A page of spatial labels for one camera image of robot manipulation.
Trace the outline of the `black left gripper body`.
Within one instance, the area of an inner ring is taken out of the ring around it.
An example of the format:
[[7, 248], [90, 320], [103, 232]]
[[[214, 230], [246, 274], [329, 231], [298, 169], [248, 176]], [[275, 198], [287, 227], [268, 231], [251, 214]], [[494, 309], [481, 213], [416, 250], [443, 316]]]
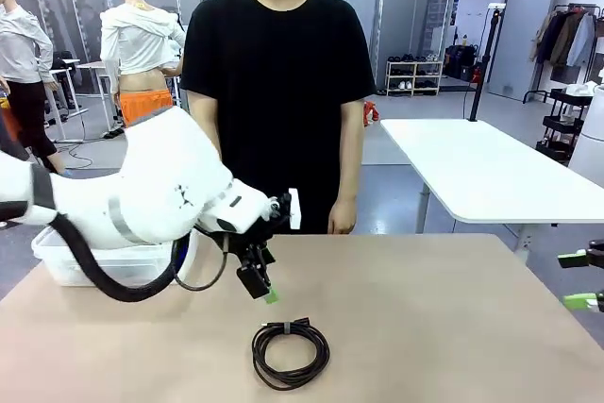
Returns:
[[271, 280], [267, 266], [276, 260], [268, 249], [267, 243], [250, 244], [236, 253], [240, 267], [236, 274], [242, 285], [253, 299], [265, 297], [271, 291]]

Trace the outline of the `person's left hand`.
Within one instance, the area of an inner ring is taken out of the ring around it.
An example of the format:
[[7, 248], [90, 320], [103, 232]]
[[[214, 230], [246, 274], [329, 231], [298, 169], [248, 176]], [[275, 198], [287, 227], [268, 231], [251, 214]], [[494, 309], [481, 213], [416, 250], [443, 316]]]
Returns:
[[329, 213], [327, 233], [332, 235], [347, 235], [354, 229], [356, 221], [356, 199], [338, 198]]

